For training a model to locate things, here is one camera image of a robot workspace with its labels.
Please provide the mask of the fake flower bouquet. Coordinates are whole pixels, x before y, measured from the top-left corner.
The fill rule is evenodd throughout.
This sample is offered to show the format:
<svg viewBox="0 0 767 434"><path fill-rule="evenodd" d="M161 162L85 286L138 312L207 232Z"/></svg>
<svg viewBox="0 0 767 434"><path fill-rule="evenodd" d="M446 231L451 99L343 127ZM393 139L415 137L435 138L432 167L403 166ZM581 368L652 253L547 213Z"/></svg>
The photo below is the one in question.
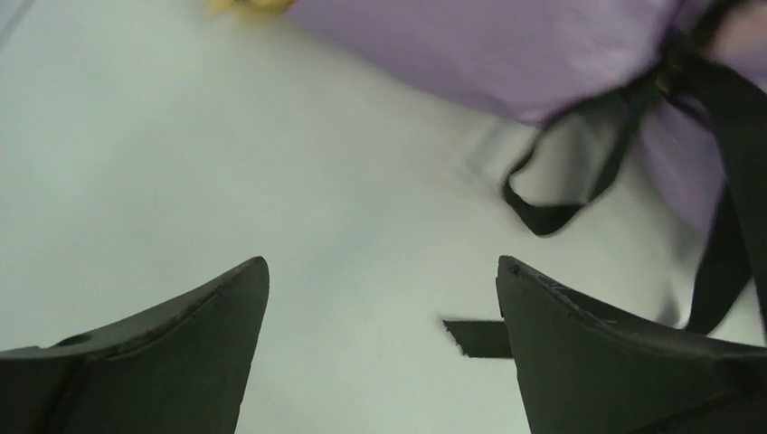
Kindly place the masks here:
<svg viewBox="0 0 767 434"><path fill-rule="evenodd" d="M295 0L210 0L207 8L212 13L282 14L295 3Z"/></svg>

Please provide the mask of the purple pink wrapping paper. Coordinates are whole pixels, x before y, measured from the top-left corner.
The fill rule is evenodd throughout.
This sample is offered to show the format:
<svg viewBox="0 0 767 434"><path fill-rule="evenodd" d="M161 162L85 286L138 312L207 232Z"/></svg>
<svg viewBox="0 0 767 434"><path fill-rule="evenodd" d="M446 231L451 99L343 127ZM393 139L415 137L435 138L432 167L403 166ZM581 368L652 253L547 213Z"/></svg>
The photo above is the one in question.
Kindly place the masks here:
<svg viewBox="0 0 767 434"><path fill-rule="evenodd" d="M645 70L712 1L296 1L286 16L417 89L528 125ZM766 1L716 32L716 59L766 92ZM724 172L713 137L669 104L640 154L662 197L703 234Z"/></svg>

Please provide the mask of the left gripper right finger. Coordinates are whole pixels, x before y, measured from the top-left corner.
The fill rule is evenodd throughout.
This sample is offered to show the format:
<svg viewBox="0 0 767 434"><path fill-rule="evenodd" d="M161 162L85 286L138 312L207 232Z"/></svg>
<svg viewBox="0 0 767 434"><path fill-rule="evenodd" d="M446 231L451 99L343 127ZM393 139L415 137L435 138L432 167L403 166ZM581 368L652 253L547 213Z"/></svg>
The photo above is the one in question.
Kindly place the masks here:
<svg viewBox="0 0 767 434"><path fill-rule="evenodd" d="M766 352L660 325L498 262L534 433L763 433Z"/></svg>

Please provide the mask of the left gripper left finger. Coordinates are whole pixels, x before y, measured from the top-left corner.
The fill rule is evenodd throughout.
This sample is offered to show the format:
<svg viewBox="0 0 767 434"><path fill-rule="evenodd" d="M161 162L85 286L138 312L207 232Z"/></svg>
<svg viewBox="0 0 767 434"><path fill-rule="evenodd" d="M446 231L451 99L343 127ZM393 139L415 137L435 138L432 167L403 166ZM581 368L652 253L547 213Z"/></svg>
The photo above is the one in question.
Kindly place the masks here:
<svg viewBox="0 0 767 434"><path fill-rule="evenodd" d="M1 354L4 433L232 433L268 303L265 259L110 325Z"/></svg>

